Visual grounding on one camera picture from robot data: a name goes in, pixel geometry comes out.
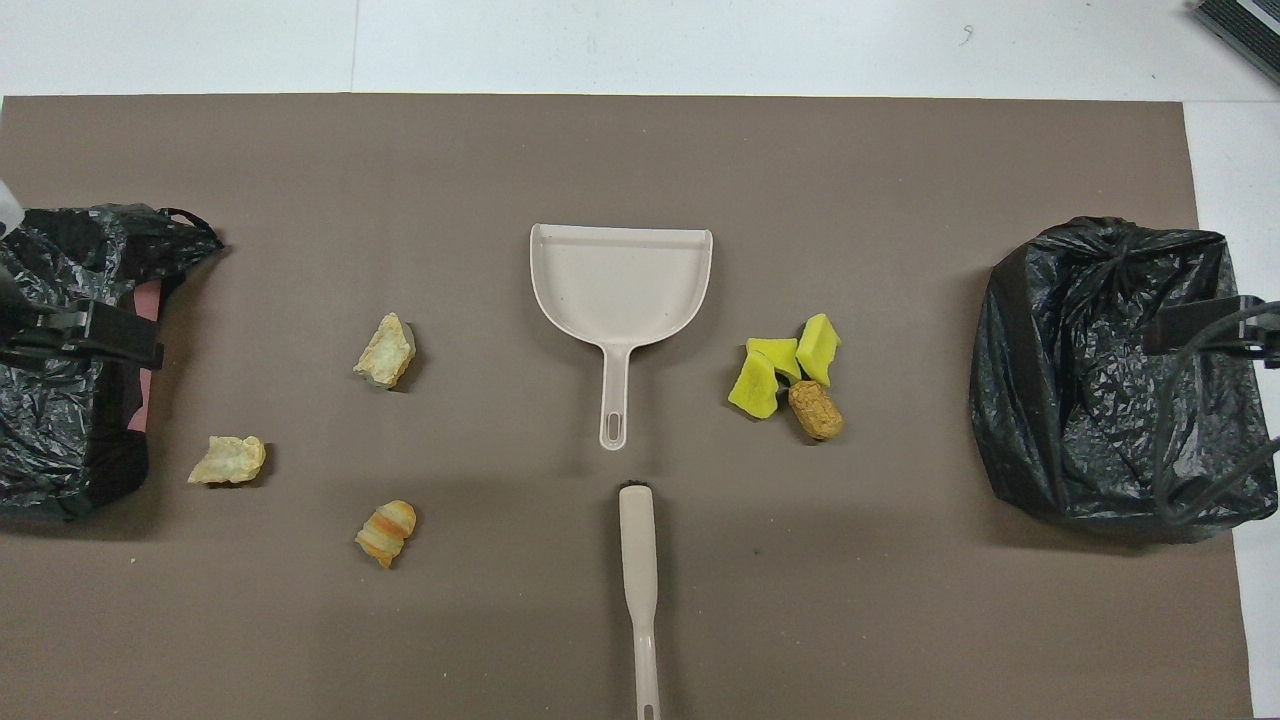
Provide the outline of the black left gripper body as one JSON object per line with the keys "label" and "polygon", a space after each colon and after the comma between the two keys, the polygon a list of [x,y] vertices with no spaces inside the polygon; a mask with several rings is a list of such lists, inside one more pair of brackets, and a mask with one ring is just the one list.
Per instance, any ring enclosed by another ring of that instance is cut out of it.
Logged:
{"label": "black left gripper body", "polygon": [[47,309],[22,292],[4,258],[5,241],[0,240],[0,363],[46,363],[46,348],[20,343],[20,340],[27,331],[40,336],[40,322]]}

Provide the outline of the yellow sponge piece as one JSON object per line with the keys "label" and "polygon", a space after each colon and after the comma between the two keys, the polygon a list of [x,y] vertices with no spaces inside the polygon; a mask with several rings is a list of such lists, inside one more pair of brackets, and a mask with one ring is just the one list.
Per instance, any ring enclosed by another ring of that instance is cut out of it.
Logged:
{"label": "yellow sponge piece", "polygon": [[763,420],[777,413],[778,392],[774,364],[763,352],[749,348],[727,401],[750,418]]}
{"label": "yellow sponge piece", "polygon": [[831,365],[842,341],[826,313],[808,318],[797,340],[796,360],[804,375],[829,388]]}
{"label": "yellow sponge piece", "polygon": [[803,380],[803,369],[797,361],[797,345],[795,337],[791,338],[749,338],[746,350],[762,354],[790,384]]}

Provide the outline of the brown fried nugget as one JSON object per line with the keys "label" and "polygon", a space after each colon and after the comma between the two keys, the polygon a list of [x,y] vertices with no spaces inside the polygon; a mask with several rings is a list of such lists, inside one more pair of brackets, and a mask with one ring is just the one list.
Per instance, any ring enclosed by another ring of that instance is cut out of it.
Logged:
{"label": "brown fried nugget", "polygon": [[810,439],[826,442],[840,437],[845,429],[844,414],[829,391],[817,380],[800,380],[790,386],[787,401],[801,430]]}

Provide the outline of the beige plastic dustpan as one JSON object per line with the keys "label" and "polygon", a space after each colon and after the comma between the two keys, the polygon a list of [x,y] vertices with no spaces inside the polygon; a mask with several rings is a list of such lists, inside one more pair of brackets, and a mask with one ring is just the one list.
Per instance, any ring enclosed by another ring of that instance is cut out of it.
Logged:
{"label": "beige plastic dustpan", "polygon": [[561,332],[602,352],[604,450],[620,451],[628,439],[632,355],[698,315],[713,252],[709,229],[531,227],[529,266],[538,306]]}

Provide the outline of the beige brush with black bristles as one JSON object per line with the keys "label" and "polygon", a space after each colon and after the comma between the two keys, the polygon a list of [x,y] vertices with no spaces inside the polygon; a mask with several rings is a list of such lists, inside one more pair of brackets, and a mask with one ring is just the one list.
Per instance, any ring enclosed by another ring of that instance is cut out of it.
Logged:
{"label": "beige brush with black bristles", "polygon": [[632,626],[636,719],[660,720],[657,525],[652,488],[640,483],[623,486],[618,502],[623,594]]}

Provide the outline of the pink plastic bin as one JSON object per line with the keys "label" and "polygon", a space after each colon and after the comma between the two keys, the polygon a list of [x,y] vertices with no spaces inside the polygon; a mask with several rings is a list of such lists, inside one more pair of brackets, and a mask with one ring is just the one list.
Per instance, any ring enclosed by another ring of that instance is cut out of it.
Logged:
{"label": "pink plastic bin", "polygon": [[[140,284],[134,290],[134,310],[136,313],[151,322],[159,323],[160,307],[163,299],[163,283],[161,281],[154,281],[145,284]],[[140,392],[141,401],[140,407],[134,411],[131,419],[129,428],[132,430],[146,432],[148,420],[148,405],[150,405],[150,391],[152,383],[152,372],[148,369],[140,369]]]}

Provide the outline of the black bag over pink bin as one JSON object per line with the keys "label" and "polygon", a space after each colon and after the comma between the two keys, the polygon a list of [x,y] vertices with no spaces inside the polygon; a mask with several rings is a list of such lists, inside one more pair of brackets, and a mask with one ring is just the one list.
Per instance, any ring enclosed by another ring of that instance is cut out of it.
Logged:
{"label": "black bag over pink bin", "polygon": [[[93,299],[134,311],[134,290],[168,296],[223,249],[201,217],[178,208],[104,204],[29,209],[0,240],[22,292],[47,309]],[[0,518],[73,521],[138,489],[148,475],[140,366],[54,356],[41,331],[20,343],[46,363],[0,363]]]}

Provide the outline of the black trash bag bin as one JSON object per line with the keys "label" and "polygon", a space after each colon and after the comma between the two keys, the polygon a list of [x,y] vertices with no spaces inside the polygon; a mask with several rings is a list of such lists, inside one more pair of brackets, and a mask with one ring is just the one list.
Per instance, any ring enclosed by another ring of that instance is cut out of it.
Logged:
{"label": "black trash bag bin", "polygon": [[1220,233],[1079,217],[991,272],[972,429],[993,495],[1126,544],[1196,543],[1280,511],[1253,364],[1142,350],[1161,307],[1236,296]]}

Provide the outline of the dark ribbed device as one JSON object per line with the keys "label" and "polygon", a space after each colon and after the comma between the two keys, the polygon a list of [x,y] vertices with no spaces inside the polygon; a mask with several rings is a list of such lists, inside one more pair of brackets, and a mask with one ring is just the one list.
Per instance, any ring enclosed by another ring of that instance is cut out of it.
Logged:
{"label": "dark ribbed device", "polygon": [[1280,0],[1192,0],[1192,15],[1280,86]]}

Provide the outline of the brown table mat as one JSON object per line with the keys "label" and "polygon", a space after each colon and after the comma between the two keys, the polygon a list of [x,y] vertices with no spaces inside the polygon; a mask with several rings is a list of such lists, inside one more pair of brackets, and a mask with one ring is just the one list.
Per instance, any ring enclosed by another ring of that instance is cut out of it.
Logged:
{"label": "brown table mat", "polygon": [[[0,720],[634,720],[617,493],[655,495],[666,720],[1226,717],[1230,536],[1139,548],[996,500],[966,395],[991,268],[1080,215],[1193,227],[1172,104],[9,97],[35,208],[146,202],[227,250],[174,295],[151,475],[0,521]],[[536,223],[709,229],[705,301],[631,357],[535,300]],[[397,313],[394,389],[352,366]],[[845,429],[727,401],[826,313]],[[255,480],[188,484],[210,436]],[[389,570],[372,511],[417,525]]]}

